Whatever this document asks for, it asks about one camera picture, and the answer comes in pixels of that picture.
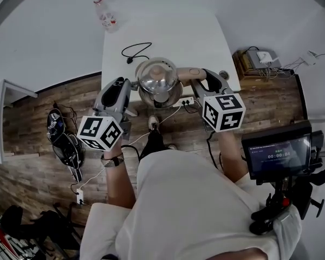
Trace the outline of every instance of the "small white box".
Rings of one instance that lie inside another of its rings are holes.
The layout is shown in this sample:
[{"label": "small white box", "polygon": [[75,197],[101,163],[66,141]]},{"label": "small white box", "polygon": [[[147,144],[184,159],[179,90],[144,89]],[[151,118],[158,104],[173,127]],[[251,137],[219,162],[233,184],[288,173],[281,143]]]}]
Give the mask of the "small white box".
[{"label": "small white box", "polygon": [[110,151],[123,134],[112,116],[84,116],[77,138],[95,150]]},{"label": "small white box", "polygon": [[238,93],[204,98],[202,117],[216,132],[240,128],[244,113],[245,106]]}]

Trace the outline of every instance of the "leg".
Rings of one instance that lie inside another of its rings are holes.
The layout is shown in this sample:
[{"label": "leg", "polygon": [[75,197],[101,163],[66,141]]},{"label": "leg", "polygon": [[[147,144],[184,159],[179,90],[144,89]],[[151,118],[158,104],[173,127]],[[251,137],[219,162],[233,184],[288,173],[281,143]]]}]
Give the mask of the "leg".
[{"label": "leg", "polygon": [[141,153],[140,160],[151,153],[169,149],[164,145],[163,136],[159,132],[159,120],[155,115],[149,117],[148,126],[150,134],[148,135],[148,142]]}]

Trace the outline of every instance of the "bracelet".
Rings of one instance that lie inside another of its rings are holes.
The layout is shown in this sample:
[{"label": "bracelet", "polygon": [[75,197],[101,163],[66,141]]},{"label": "bracelet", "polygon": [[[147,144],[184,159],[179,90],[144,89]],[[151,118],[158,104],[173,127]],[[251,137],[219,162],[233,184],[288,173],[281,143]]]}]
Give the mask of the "bracelet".
[{"label": "bracelet", "polygon": [[111,159],[105,159],[103,155],[101,156],[101,163],[103,167],[118,167],[122,162],[124,162],[123,153]]}]

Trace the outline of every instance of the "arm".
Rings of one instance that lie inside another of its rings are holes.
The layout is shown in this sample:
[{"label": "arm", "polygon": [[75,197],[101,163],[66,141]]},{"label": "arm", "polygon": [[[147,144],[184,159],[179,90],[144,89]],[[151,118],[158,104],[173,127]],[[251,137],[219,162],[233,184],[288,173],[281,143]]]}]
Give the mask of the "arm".
[{"label": "arm", "polygon": [[[103,157],[105,159],[111,159],[119,156],[121,153],[121,140],[119,140],[111,151],[105,151],[103,153]],[[136,202],[136,197],[126,170],[125,162],[117,167],[106,168],[106,181],[108,203],[132,209]]]},{"label": "arm", "polygon": [[235,183],[248,173],[247,164],[242,160],[241,151],[232,131],[220,132],[217,135],[224,175]]}]

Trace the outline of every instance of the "hand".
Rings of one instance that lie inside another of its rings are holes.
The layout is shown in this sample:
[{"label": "hand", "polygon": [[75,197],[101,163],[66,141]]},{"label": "hand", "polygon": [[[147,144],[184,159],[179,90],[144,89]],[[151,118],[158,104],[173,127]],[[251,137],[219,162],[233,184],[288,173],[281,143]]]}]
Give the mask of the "hand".
[{"label": "hand", "polygon": [[103,157],[105,159],[111,159],[113,157],[119,156],[122,151],[121,151],[121,140],[122,138],[119,138],[119,140],[115,143],[114,147],[112,148],[111,151],[104,151],[103,152]]}]

